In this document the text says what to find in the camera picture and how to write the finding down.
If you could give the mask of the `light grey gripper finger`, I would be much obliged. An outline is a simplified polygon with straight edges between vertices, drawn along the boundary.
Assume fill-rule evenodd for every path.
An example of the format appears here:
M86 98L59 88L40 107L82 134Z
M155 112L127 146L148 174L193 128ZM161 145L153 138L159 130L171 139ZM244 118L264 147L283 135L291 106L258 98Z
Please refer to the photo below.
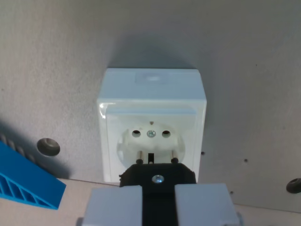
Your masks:
M85 226L141 226L143 189L141 186L93 189L84 215Z
M238 216L225 184L175 186L180 226L236 226Z

